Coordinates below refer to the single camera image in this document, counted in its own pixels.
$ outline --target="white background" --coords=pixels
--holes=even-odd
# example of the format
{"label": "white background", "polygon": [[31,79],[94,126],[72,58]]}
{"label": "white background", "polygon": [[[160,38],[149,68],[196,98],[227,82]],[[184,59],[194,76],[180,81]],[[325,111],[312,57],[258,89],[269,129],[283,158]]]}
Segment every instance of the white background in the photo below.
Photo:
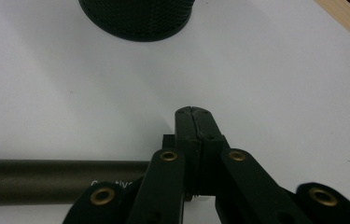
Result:
{"label": "white background", "polygon": [[[187,105],[282,187],[350,199],[350,34],[314,1],[197,0],[179,34],[137,43],[77,0],[0,0],[0,159],[147,161]],[[69,206],[0,207],[0,223],[62,223]],[[213,200],[185,223],[218,223]]]}

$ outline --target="textured black cylinder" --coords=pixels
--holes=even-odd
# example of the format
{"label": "textured black cylinder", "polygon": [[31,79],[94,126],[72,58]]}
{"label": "textured black cylinder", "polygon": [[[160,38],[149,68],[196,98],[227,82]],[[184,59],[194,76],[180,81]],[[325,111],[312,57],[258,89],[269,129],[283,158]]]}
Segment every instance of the textured black cylinder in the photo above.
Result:
{"label": "textured black cylinder", "polygon": [[126,188],[148,161],[0,161],[0,205],[74,203],[90,185]]}
{"label": "textured black cylinder", "polygon": [[112,35],[156,41],[179,32],[188,22],[194,0],[79,0],[82,9]]}

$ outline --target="black linkage arm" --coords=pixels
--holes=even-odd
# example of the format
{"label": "black linkage arm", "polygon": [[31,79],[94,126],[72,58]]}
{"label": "black linkage arm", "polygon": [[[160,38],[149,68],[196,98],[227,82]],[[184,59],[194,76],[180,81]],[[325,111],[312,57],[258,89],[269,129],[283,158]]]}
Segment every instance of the black linkage arm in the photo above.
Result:
{"label": "black linkage arm", "polygon": [[175,112],[175,134],[150,163],[0,161],[0,204],[69,202],[81,189],[63,224],[179,224],[184,201],[197,195],[216,196],[223,224],[350,223],[339,192],[317,183],[282,189],[198,107]]}

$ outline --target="screw hole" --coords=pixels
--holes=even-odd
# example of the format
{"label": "screw hole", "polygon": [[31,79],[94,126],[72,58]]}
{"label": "screw hole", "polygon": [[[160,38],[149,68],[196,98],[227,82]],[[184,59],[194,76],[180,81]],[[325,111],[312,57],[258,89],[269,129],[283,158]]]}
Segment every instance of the screw hole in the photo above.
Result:
{"label": "screw hole", "polygon": [[335,206],[338,204],[337,198],[330,192],[323,189],[311,188],[309,190],[309,195],[312,199],[318,203],[324,204],[325,206]]}
{"label": "screw hole", "polygon": [[229,157],[235,161],[244,161],[246,159],[246,155],[240,151],[230,152]]}
{"label": "screw hole", "polygon": [[91,195],[91,203],[94,205],[104,205],[110,203],[114,199],[115,194],[115,191],[111,188],[97,189]]}
{"label": "screw hole", "polygon": [[177,159],[177,154],[172,151],[165,151],[161,154],[161,159],[163,161],[174,161]]}

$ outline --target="black metal rod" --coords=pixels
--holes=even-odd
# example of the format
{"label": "black metal rod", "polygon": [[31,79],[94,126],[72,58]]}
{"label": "black metal rod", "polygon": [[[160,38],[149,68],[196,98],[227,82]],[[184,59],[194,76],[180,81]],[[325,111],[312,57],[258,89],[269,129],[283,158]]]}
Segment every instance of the black metal rod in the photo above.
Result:
{"label": "black metal rod", "polygon": [[148,161],[0,160],[0,205],[74,203],[90,185],[124,188],[142,177]]}

